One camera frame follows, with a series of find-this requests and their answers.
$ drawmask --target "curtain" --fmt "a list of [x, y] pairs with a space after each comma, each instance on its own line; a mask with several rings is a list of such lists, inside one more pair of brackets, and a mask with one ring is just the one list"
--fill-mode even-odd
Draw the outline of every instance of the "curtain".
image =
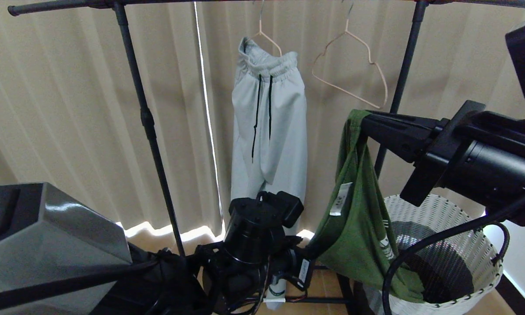
[[[47, 181], [128, 229], [169, 217], [112, 10], [0, 1], [0, 184]], [[194, 4], [127, 6], [181, 232], [221, 233]]]
[[[313, 61], [324, 46], [345, 28], [352, 2], [266, 1], [262, 29], [282, 52], [298, 52], [298, 68], [307, 95], [309, 145], [306, 209], [301, 228], [314, 231], [334, 187], [341, 131], [352, 109], [370, 106], [321, 84], [312, 76]], [[349, 30], [371, 48], [386, 76], [388, 112], [410, 31], [413, 1], [355, 1]], [[214, 128], [222, 204], [229, 203], [233, 147], [231, 93], [238, 44], [258, 31], [261, 2], [202, 2], [198, 22], [208, 83], [208, 105]], [[525, 101], [509, 58], [504, 35], [525, 20], [525, 10], [469, 3], [430, 5], [422, 24], [400, 113], [441, 119], [451, 118], [465, 100], [487, 105], [487, 110], [525, 118]], [[262, 37], [262, 48], [278, 50]], [[342, 38], [332, 44], [316, 64], [315, 74], [328, 82], [381, 104], [383, 84], [377, 70], [367, 64], [366, 48]], [[373, 158], [378, 145], [369, 141]], [[380, 177], [384, 196], [400, 193], [414, 170], [388, 152]], [[483, 207], [445, 189], [434, 193], [448, 197], [473, 216]]]

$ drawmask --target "green garment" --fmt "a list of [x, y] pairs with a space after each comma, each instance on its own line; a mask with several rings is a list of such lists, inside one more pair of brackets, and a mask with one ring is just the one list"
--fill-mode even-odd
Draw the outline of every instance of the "green garment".
[[[369, 114], [352, 110], [344, 125], [335, 189], [308, 250], [317, 255], [322, 253], [319, 261], [337, 273], [381, 289], [383, 275], [398, 255], [398, 249], [369, 156], [367, 137], [360, 135], [362, 120]], [[344, 191], [350, 186], [343, 206], [341, 198], [337, 198], [342, 184], [345, 184]], [[338, 215], [330, 215], [331, 209], [337, 209]], [[406, 266], [397, 270], [392, 295], [423, 303], [423, 290], [418, 274]]]

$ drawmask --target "basket handle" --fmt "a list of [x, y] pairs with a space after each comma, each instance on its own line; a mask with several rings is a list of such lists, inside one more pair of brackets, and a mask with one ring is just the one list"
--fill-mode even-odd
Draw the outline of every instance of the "basket handle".
[[500, 229], [502, 229], [502, 232], [504, 233], [504, 243], [502, 244], [502, 248], [500, 249], [500, 253], [496, 254], [496, 256], [492, 259], [492, 263], [495, 266], [498, 261], [501, 261], [504, 259], [504, 256], [506, 255], [507, 248], [509, 246], [509, 231], [505, 225], [503, 225], [501, 222], [494, 221], [488, 225], [496, 225]]

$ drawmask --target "elastic waistband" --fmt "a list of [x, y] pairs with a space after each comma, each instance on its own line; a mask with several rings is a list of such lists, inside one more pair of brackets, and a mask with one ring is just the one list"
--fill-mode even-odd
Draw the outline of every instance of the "elastic waistband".
[[255, 77], [260, 74], [263, 81], [267, 81], [270, 76], [273, 80], [278, 81], [290, 70], [297, 69], [297, 53], [287, 52], [281, 57], [272, 56], [260, 48], [256, 42], [245, 37], [239, 44], [238, 66], [246, 69]]

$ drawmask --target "sweatpants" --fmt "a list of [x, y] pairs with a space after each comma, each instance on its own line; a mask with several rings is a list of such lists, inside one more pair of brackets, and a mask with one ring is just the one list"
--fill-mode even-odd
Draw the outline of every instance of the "sweatpants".
[[[254, 41], [239, 46], [235, 87], [231, 199], [285, 191], [303, 202], [307, 184], [307, 101], [297, 53], [268, 54]], [[294, 235], [297, 224], [285, 229]], [[285, 280], [271, 291], [284, 296]], [[275, 309], [281, 303], [267, 303]]]

